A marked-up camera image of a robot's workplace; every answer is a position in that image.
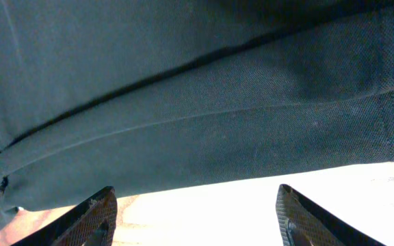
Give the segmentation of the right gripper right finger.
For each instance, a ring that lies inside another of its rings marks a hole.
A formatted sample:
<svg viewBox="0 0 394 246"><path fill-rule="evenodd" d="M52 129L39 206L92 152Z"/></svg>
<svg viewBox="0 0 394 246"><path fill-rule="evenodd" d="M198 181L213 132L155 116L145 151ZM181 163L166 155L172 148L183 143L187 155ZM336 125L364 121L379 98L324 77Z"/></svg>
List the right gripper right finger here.
<svg viewBox="0 0 394 246"><path fill-rule="evenodd" d="M284 246L384 246L287 184L278 188L276 215Z"/></svg>

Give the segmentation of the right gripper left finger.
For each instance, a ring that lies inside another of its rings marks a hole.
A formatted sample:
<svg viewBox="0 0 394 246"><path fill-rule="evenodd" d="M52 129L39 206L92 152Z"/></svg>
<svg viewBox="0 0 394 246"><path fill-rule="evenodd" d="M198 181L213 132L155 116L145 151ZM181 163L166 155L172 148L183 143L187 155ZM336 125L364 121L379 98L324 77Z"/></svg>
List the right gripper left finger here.
<svg viewBox="0 0 394 246"><path fill-rule="evenodd" d="M107 186L13 246L111 246L118 204Z"/></svg>

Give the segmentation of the black athletic pants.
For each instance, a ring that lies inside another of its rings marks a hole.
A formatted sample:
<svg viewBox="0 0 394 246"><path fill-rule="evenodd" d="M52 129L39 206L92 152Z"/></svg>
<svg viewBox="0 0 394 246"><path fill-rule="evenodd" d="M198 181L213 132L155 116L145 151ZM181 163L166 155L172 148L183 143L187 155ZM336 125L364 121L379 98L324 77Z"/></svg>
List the black athletic pants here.
<svg viewBox="0 0 394 246"><path fill-rule="evenodd" d="M394 1L0 0L19 208L394 161Z"/></svg>

